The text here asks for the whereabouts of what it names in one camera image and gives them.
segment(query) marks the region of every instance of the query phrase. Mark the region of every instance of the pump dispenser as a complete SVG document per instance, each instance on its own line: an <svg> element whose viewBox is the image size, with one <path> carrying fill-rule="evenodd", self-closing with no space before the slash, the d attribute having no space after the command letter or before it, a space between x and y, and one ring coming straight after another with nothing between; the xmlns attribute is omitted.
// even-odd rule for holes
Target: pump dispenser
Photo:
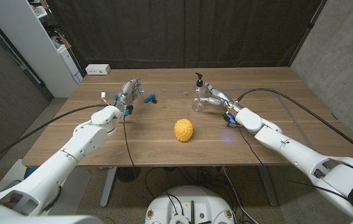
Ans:
<svg viewBox="0 0 353 224"><path fill-rule="evenodd" d="M202 75L195 73L199 77L197 83L193 86L193 99L192 99L192 109L195 111L202 111L204 109L204 103L206 98L204 82L201 80Z"/></svg>

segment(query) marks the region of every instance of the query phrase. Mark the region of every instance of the electrical outlet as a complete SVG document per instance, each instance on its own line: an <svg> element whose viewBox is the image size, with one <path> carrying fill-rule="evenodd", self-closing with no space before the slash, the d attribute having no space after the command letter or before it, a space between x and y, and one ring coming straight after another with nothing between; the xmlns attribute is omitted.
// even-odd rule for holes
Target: electrical outlet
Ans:
<svg viewBox="0 0 353 224"><path fill-rule="evenodd" d="M89 64L85 70L88 75L107 75L111 68L108 64Z"/></svg>

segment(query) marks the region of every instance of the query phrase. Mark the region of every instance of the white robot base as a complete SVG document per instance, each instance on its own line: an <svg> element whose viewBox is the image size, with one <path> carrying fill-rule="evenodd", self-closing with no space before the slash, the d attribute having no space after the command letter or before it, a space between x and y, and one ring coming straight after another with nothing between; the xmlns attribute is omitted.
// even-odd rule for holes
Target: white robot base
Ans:
<svg viewBox="0 0 353 224"><path fill-rule="evenodd" d="M145 224L189 222L229 224L234 223L234 217L229 204L213 191L195 185L183 185L156 197L150 203L145 218Z"/></svg>

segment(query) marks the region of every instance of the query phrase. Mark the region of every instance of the pump nozzle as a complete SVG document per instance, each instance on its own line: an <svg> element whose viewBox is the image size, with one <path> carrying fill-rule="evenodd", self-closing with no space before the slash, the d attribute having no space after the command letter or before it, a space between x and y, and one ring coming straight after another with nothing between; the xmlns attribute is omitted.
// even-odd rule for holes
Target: pump nozzle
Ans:
<svg viewBox="0 0 353 224"><path fill-rule="evenodd" d="M196 72L195 74L197 74L197 76L199 77L199 80L201 80L202 75L200 73L198 73L198 72Z"/></svg>
<svg viewBox="0 0 353 224"><path fill-rule="evenodd" d="M197 80L197 86L198 87L202 87L204 85L204 82L201 80L202 75L200 73L197 73L197 72L195 74L197 74L197 76L199 77L199 79Z"/></svg>

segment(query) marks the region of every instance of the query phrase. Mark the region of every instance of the gray wall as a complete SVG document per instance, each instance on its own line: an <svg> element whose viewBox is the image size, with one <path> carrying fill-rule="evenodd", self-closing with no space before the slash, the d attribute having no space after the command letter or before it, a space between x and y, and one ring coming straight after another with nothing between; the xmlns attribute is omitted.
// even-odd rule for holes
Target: gray wall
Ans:
<svg viewBox="0 0 353 224"><path fill-rule="evenodd" d="M327 1L291 67L353 134L353 1Z"/></svg>

